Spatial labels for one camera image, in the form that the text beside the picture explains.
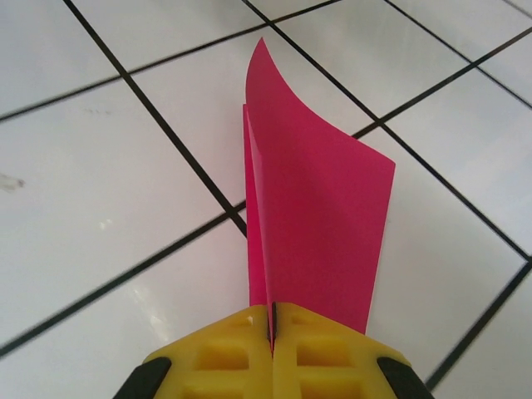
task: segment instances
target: black grout line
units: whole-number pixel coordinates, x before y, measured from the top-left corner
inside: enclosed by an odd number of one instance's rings
[[[378,118],[373,112],[371,112],[367,106],[365,106],[360,100],[358,100],[344,85],[342,85],[334,76],[332,76],[331,73],[329,73],[323,66],[321,66],[316,60],[314,60],[307,52],[305,52],[291,37],[289,37],[286,33],[284,33],[279,27],[272,24],[271,21],[269,21],[268,18],[262,12],[260,12],[249,0],[242,0],[242,1],[246,5],[248,5],[248,7],[251,8],[257,15],[259,15],[259,17],[261,17],[279,36],[281,36],[286,42],[288,42],[288,44],[290,44],[297,52],[299,52],[299,54],[301,54],[316,69],[318,69],[337,89],[339,89],[342,93],[344,93],[350,100],[352,100],[355,104],[357,104],[364,112],[366,112],[368,116],[370,116],[374,120],[373,124],[363,128],[361,131],[353,135],[353,137],[360,138],[364,136],[365,134],[369,133],[370,131],[372,131],[373,129],[375,129],[376,127],[380,126],[393,140],[397,142],[397,144],[399,144],[404,150],[406,150],[411,156],[413,156],[429,173],[432,174],[432,176],[434,176],[438,181],[440,181],[440,183],[442,183],[463,205],[465,205],[471,212],[473,212],[476,216],[478,216],[480,220],[482,220],[485,223],[485,225],[491,229],[491,231],[496,233],[499,236],[499,238],[505,241],[521,257],[523,257],[524,259],[528,258],[528,254],[519,245],[517,245],[510,237],[508,237],[499,227],[497,227],[491,220],[489,220],[482,212],[480,212],[480,210],[476,208],[455,186],[453,186],[449,181],[447,181],[443,177],[443,175],[438,173],[436,169],[434,169],[426,160],[424,160],[419,154],[417,154],[403,139],[401,139],[398,134],[396,134],[389,126],[387,126],[384,123],[383,118]],[[523,36],[526,36],[526,35],[524,35],[523,33],[521,33],[520,35],[517,35],[517,37],[519,38]],[[489,58],[488,57],[489,54],[492,54],[491,55],[492,57],[497,52],[500,52],[502,51],[502,49],[507,48],[510,45],[508,43],[513,43],[519,40],[517,39],[517,37],[510,39],[505,44],[497,47],[498,50],[495,49],[494,51],[489,52],[486,56],[479,58],[479,60],[485,61],[486,59]],[[469,66],[463,68],[462,71],[466,70],[468,67],[471,67],[472,65],[474,64],[470,64]],[[455,80],[458,76],[453,78],[450,81],[450,79],[454,75],[445,79],[443,82],[446,82],[446,81],[449,81],[449,82],[445,83],[444,85],[442,85],[436,90],[439,90],[443,86],[446,86],[447,84],[449,84],[452,80]],[[439,85],[440,84],[433,86],[428,91],[430,91],[432,94],[434,91],[436,91],[436,90],[433,91],[432,89]],[[416,101],[416,103],[421,101],[425,97],[426,96],[423,96],[420,100]]]
[[[460,69],[459,71],[457,71],[457,72],[453,73],[452,75],[448,76],[443,81],[440,81],[439,83],[436,83],[433,87],[428,88],[427,90],[423,91],[421,94],[419,94],[419,95],[415,96],[414,98],[412,98],[411,100],[405,102],[402,106],[399,106],[395,110],[388,112],[384,116],[381,116],[381,118],[378,121],[375,121],[375,122],[371,123],[371,125],[368,125],[368,126],[364,127],[363,129],[361,129],[360,131],[355,133],[355,135],[358,135],[358,134],[364,135],[364,134],[368,133],[369,131],[372,131],[373,129],[377,128],[381,124],[388,122],[391,118],[394,118],[394,117],[398,116],[399,114],[401,114],[402,112],[412,108],[418,102],[420,102],[422,100],[425,100],[428,96],[434,94],[435,92],[439,91],[443,87],[449,85],[450,83],[452,83],[453,81],[455,81],[459,77],[465,75],[467,72],[477,68],[483,62],[488,61],[490,58],[496,56],[497,54],[499,54],[500,52],[502,52],[506,48],[510,47],[512,44],[515,44],[516,42],[518,42],[522,38],[530,35],[531,33],[532,33],[532,27],[529,27],[528,29],[525,29],[519,35],[512,37],[509,41],[501,44],[500,46],[496,47],[491,52],[486,53],[484,56],[478,58],[476,61],[472,62],[468,66],[465,66],[462,69]]]
[[[136,82],[133,80],[131,75],[127,73],[126,69],[120,64],[118,59],[109,49],[109,47],[103,42],[103,40],[101,40],[100,36],[98,36],[96,31],[92,28],[91,24],[85,19],[85,17],[83,17],[83,15],[74,5],[74,3],[72,3],[71,0],[63,0],[63,2],[70,9],[72,14],[74,14],[74,16],[79,21],[79,23],[85,28],[86,32],[89,34],[89,36],[91,36],[95,44],[100,48],[100,50],[105,54],[107,59],[115,67],[115,69],[118,71],[122,79],[124,79],[124,81],[127,83],[127,86],[129,86],[130,89],[135,93],[136,97],[139,99],[139,101],[142,103],[145,109],[148,110],[148,112],[154,118],[155,122],[157,122],[157,125],[159,125],[159,127],[164,131],[164,133],[166,134],[166,137],[168,137],[168,139],[172,142],[174,147],[181,153],[183,158],[185,158],[185,160],[188,162],[190,167],[194,170],[194,172],[201,179],[203,184],[207,187],[210,193],[216,198],[218,203],[222,206],[224,211],[227,212],[229,217],[234,221],[236,226],[239,228],[240,232],[245,236],[246,235],[246,223],[244,222],[242,217],[239,215],[239,213],[234,211],[233,206],[231,206],[231,203],[225,197],[225,195],[222,193],[222,191],[219,189],[216,183],[213,182],[213,180],[207,174],[205,169],[203,169],[203,167],[200,165],[197,159],[195,159],[195,157],[192,155],[192,153],[189,151],[189,149],[186,147],[183,141],[181,141],[181,139],[175,134],[175,132],[170,127],[166,119],[159,113],[159,111],[151,103],[150,99],[148,99],[146,94],[136,84]]]
[[[240,204],[237,204],[234,207],[234,211],[239,212],[244,207],[245,201],[241,202]],[[174,243],[163,248],[156,254],[151,255],[149,258],[143,260],[136,266],[133,266],[124,273],[119,274],[117,277],[101,285],[99,288],[96,288],[95,290],[91,291],[84,297],[81,297],[74,303],[54,313],[49,318],[45,319],[39,324],[29,328],[27,331],[23,332],[22,334],[18,335],[17,337],[12,339],[11,341],[8,341],[7,343],[3,344],[2,347],[0,347],[0,358],[7,356],[9,353],[20,348],[22,345],[27,344],[39,335],[43,334],[45,331],[56,326],[58,323],[64,322],[66,319],[73,316],[75,313],[81,311],[83,308],[86,308],[91,303],[94,303],[104,295],[107,295],[111,291],[117,289],[122,284],[128,282],[140,273],[145,272],[148,268],[151,268],[155,264],[159,263],[161,260],[172,255],[175,251],[182,249],[187,244],[190,244],[191,242],[195,241],[196,239],[208,233],[210,230],[219,226],[228,219],[229,215],[227,212],[217,216],[206,224],[203,224],[199,228],[191,231],[181,239],[178,239]]]
[[[505,2],[506,4],[508,4],[510,7],[512,7],[516,11],[519,11],[521,14],[523,14],[526,17],[532,19],[532,12],[526,11],[524,8],[522,8],[521,6],[518,6],[514,2],[511,2],[510,0],[502,0],[502,1]]]
[[[504,289],[499,293],[490,306],[470,327],[465,336],[455,345],[443,362],[441,362],[436,370],[428,377],[425,384],[430,391],[433,391],[446,376],[446,374],[454,367],[456,362],[461,358],[468,347],[475,341],[482,330],[484,330],[493,317],[500,311],[515,290],[521,285],[521,283],[523,283],[530,270],[532,270],[532,261],[529,260],[508,282],[508,284],[506,284]]]
[[[58,96],[47,98],[44,101],[39,101],[39,102],[33,103],[33,104],[29,105],[29,106],[24,106],[23,108],[19,108],[19,109],[14,110],[14,111],[9,111],[9,112],[7,112],[5,114],[0,115],[0,123],[2,123],[4,121],[7,121],[9,119],[12,119],[12,118],[16,118],[17,116],[21,116],[21,115],[27,114],[28,112],[36,111],[36,110],[38,110],[40,108],[43,108],[45,106],[50,106],[51,104],[55,104],[57,102],[67,100],[69,98],[72,98],[74,96],[80,95],[80,94],[85,93],[87,91],[94,90],[97,87],[107,85],[109,83],[112,83],[113,81],[119,81],[120,79],[121,79],[121,77],[118,76],[118,75],[117,76],[113,76],[113,77],[108,77],[108,78],[106,78],[106,79],[104,79],[102,81],[95,81],[94,83],[91,83],[90,85],[83,86],[83,87],[78,87],[75,90],[67,91],[67,92],[62,93],[62,94],[60,94]]]
[[[291,12],[291,13],[289,13],[287,15],[282,16],[282,17],[275,18],[273,20],[273,22],[274,23],[279,23],[279,22],[282,22],[282,21],[286,21],[288,19],[291,19],[291,18],[294,18],[294,17],[298,17],[300,15],[306,14],[307,12],[312,12],[314,10],[318,10],[319,8],[326,7],[329,4],[334,4],[335,2],[341,2],[341,1],[342,0],[328,0],[326,2],[321,2],[321,3],[316,4],[314,6],[304,8],[303,10],[299,10],[299,11],[296,11],[296,12]],[[138,66],[137,68],[129,70],[129,73],[130,73],[130,75],[134,75],[134,74],[142,72],[142,71],[147,71],[147,70],[149,70],[151,68],[157,67],[159,65],[165,64],[165,63],[173,61],[173,60],[176,60],[178,58],[188,56],[190,54],[193,54],[195,52],[199,52],[201,50],[207,49],[209,47],[215,46],[215,45],[223,43],[223,42],[227,42],[228,40],[235,39],[237,37],[241,37],[241,36],[246,35],[246,34],[251,33],[251,32],[256,32],[256,31],[258,31],[260,29],[264,29],[267,26],[268,26],[267,23],[262,23],[260,25],[255,26],[255,27],[244,29],[243,31],[236,32],[236,33],[221,37],[219,39],[213,40],[211,42],[206,42],[206,43],[201,44],[199,46],[192,47],[192,48],[190,48],[188,50],[185,50],[185,51],[182,51],[182,52],[178,52],[176,54],[161,58],[160,60],[157,60],[157,61],[154,61],[154,62],[150,62],[148,64],[145,64],[144,66]],[[10,120],[12,118],[16,118],[18,116],[25,115],[28,112],[39,110],[39,109],[41,109],[41,108],[43,108],[45,106],[50,106],[50,105],[55,104],[57,102],[67,100],[67,99],[72,98],[74,96],[80,95],[80,94],[85,93],[87,91],[94,90],[94,89],[96,89],[98,87],[104,86],[104,85],[106,85],[108,83],[111,83],[113,81],[118,81],[120,79],[121,79],[121,76],[113,76],[113,77],[104,79],[102,81],[96,81],[94,83],[91,83],[90,85],[79,87],[79,88],[77,88],[75,90],[67,91],[67,92],[62,93],[60,95],[47,98],[46,100],[36,102],[36,103],[31,104],[29,106],[24,106],[22,108],[19,108],[18,110],[9,111],[7,113],[4,113],[4,114],[0,115],[0,123],[2,123],[4,121],[8,121],[8,120]]]
[[[445,47],[447,47],[449,50],[454,52],[458,57],[462,58],[463,60],[472,63],[473,60],[471,60],[469,57],[467,57],[465,54],[461,53],[459,50],[455,49],[450,43],[446,42],[444,39],[439,37],[437,34],[435,34],[431,29],[423,25],[421,22],[417,21],[413,16],[408,14],[406,11],[402,10],[399,6],[394,4],[391,0],[382,0],[383,2],[386,2],[389,6],[393,7],[396,11],[398,11],[400,14],[402,14],[403,17],[408,18],[411,22],[415,23],[418,27],[423,29],[426,33],[434,37],[438,42],[443,44]],[[519,94],[512,91],[507,85],[502,83],[501,81],[497,80],[495,77],[493,77],[490,73],[486,72],[484,69],[482,69],[480,66],[478,66],[476,69],[482,75],[493,81],[497,86],[499,86],[501,89],[506,91],[508,94],[513,96],[517,101],[521,102],[523,105],[527,106],[529,109],[532,109],[532,104],[528,102],[525,98],[521,97]]]

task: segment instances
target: floor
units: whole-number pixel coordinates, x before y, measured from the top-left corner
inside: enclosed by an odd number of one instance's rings
[[[111,398],[247,305],[261,37],[397,163],[368,335],[436,398],[529,396],[531,33],[531,0],[3,2],[0,397]]]

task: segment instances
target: pink paper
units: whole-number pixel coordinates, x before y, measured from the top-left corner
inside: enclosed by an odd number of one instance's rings
[[[246,102],[251,303],[296,303],[364,333],[394,163],[309,110],[264,40]]]

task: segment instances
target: tile surface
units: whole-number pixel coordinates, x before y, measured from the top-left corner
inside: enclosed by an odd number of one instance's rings
[[[126,69],[262,23],[240,0],[75,0]]]
[[[239,212],[240,216],[242,216],[242,219],[244,219],[244,222],[247,222],[248,221],[248,212],[246,209],[244,210],[241,210]]]
[[[0,362],[0,397],[109,398],[146,356],[248,306],[244,236],[225,222]]]
[[[382,1],[338,2],[279,26],[378,116],[465,66]]]
[[[528,277],[436,389],[438,399],[530,396],[531,303]]]
[[[392,0],[455,49],[475,60],[530,27],[501,0]]]
[[[116,75],[62,2],[3,1],[0,52],[0,116]]]
[[[532,112],[472,71],[388,125],[532,252]]]
[[[233,204],[245,196],[240,107],[249,58],[261,37],[287,83],[322,118],[349,134],[371,122],[269,28],[136,74],[135,81]]]
[[[386,133],[362,141],[396,162],[367,335],[424,380],[522,259]]]
[[[125,83],[1,124],[0,171],[0,342],[222,213]]]

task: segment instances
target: black rubber pad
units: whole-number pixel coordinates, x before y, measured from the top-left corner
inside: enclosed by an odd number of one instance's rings
[[[379,357],[377,364],[397,399],[434,399],[411,367],[390,357]]]
[[[168,357],[157,357],[138,366],[113,399],[154,399],[171,365]]]

